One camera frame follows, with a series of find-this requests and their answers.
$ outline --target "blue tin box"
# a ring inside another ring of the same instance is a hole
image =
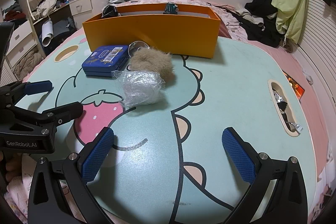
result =
[[[128,59],[127,45],[101,46],[82,64],[86,75],[111,77],[111,71],[120,70]]]

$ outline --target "plastic bag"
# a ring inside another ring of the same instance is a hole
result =
[[[154,104],[164,98],[165,81],[157,72],[114,70],[111,74],[121,83],[124,100],[120,103],[124,107]]]
[[[117,17],[118,10],[113,5],[106,5],[101,13],[101,18]]]

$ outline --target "blue gripper pad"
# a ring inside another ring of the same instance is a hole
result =
[[[241,178],[252,185],[255,179],[254,163],[228,128],[223,131],[222,144],[238,169]]]
[[[82,180],[84,183],[93,181],[103,164],[107,154],[112,148],[114,133],[111,128],[107,129],[97,145],[93,148],[89,156],[82,165]]]
[[[53,84],[48,80],[48,81],[28,83],[23,89],[23,92],[26,95],[32,95],[32,94],[38,94],[42,92],[51,91],[52,88],[53,88]]]

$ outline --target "orange cardboard box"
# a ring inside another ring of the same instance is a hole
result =
[[[121,17],[101,14],[83,23],[91,51],[104,45],[144,41],[172,54],[212,58],[220,18],[208,7],[177,4],[178,15],[163,14],[166,3],[117,7]]]

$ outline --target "pile of clothes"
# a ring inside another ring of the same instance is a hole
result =
[[[35,14],[35,18],[43,18],[49,15],[56,5],[56,0],[41,0]]]
[[[246,30],[248,40],[259,41],[271,47],[279,46],[284,34],[277,31],[276,19],[278,9],[272,6],[272,0],[253,0],[244,8],[231,13],[239,25]]]
[[[17,29],[27,21],[26,14],[22,12],[20,7],[19,0],[15,0],[13,5],[2,11],[2,14],[4,21],[15,24],[14,29]]]

